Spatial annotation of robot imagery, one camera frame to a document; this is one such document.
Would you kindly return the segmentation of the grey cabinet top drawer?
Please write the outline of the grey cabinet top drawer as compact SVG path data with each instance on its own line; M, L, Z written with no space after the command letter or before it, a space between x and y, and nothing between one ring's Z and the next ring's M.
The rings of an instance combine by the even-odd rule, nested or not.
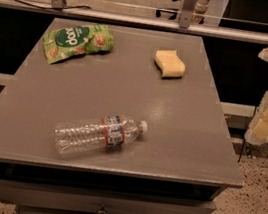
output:
M213 202L156 195L130 194L61 185L0 180L2 203L46 209L96 213L102 205L108 214L211 214Z

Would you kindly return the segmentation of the clear plastic water bottle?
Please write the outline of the clear plastic water bottle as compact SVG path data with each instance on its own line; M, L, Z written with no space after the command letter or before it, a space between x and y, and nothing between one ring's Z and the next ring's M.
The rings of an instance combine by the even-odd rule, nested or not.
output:
M63 155L98 149L109 150L133 142L146 131L146 121L136 121L124 115L82 122L63 122L54 129L55 146L57 152Z

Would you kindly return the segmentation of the metal rail frame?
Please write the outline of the metal rail frame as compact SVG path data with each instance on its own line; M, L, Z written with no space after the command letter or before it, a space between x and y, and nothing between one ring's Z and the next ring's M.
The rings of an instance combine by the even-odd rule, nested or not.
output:
M179 22L157 18L144 18L132 15L125 15L113 12L94 10L88 6L73 6L53 8L49 4L37 3L31 0L0 0L0 7L17 10L28 10L42 13L49 13L61 16L68 16L86 20L93 20L105 23L112 23L124 26L137 26L146 29L156 29L181 34L200 35L219 39L232 39L257 44L268 45L268 33L252 32L227 27L214 27L208 25L189 25L189 28L182 29Z

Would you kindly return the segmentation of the yellow sponge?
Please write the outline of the yellow sponge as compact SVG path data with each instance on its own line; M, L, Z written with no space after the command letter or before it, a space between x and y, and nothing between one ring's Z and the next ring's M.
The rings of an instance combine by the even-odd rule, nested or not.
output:
M158 50L155 54L155 63L162 72L162 78L181 78L185 74L185 64L174 50Z

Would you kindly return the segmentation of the grey metal post centre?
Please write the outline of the grey metal post centre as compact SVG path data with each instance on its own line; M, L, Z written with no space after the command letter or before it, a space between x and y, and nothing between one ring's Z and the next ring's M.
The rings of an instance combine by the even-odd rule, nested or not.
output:
M180 18L178 26L182 29L189 28L192 19L192 13L194 13L194 6L196 0L183 0L183 5L180 11Z

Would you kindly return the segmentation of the green rice chip bag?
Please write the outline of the green rice chip bag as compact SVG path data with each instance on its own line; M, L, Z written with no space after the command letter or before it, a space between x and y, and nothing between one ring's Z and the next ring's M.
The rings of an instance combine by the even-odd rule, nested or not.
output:
M72 56L109 52L114 36L105 24L78 25L51 30L44 35L43 42L47 63L54 64Z

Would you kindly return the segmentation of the metal drawer knob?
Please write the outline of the metal drawer knob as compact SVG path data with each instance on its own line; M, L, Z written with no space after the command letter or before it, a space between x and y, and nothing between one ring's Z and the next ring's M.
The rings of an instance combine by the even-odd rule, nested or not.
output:
M97 210L96 214L108 214L108 212L106 211L104 205L102 205L100 209Z

